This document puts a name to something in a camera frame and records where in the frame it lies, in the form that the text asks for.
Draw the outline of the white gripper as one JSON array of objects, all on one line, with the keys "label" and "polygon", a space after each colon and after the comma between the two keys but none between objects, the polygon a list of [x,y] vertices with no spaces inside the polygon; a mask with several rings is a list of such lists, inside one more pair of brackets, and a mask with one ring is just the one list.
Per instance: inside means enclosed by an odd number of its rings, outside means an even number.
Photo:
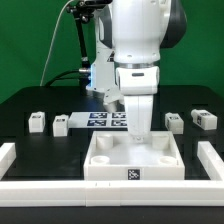
[{"label": "white gripper", "polygon": [[124,103],[128,133],[142,141],[151,130],[153,96],[125,96]]}]

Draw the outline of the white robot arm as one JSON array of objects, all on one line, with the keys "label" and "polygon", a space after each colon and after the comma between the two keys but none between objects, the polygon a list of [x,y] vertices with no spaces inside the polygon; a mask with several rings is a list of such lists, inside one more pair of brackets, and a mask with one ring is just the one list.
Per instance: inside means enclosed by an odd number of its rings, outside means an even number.
[{"label": "white robot arm", "polygon": [[181,0],[85,0],[94,10],[96,59],[87,89],[104,96],[109,112],[125,107],[128,133],[144,139],[151,129],[162,48],[184,36]]}]

